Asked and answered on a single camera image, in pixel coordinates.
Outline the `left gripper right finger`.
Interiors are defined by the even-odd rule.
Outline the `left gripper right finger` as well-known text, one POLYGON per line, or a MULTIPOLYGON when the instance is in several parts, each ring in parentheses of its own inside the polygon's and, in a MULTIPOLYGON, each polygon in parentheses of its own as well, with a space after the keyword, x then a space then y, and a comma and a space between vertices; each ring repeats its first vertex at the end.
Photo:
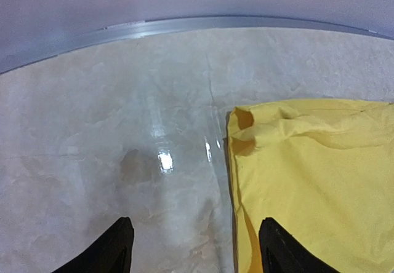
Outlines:
POLYGON ((333 267, 311 254, 274 218, 262 221, 259 244, 264 272, 336 272, 333 267))

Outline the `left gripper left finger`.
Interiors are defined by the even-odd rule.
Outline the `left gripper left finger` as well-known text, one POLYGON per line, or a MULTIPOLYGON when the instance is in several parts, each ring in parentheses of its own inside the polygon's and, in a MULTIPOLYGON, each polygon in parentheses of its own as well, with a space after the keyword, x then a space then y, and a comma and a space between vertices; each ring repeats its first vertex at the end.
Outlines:
POLYGON ((132 262, 134 228, 129 217, 120 217, 77 257, 55 272, 125 272, 132 262))

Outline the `yellow shorts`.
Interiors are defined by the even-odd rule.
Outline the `yellow shorts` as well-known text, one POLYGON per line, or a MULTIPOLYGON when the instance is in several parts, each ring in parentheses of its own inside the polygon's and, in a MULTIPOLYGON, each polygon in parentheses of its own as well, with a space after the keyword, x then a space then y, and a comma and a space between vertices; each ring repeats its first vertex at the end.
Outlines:
POLYGON ((393 271, 391 103, 238 106, 227 132, 240 272, 262 271, 268 217, 339 272, 393 271))

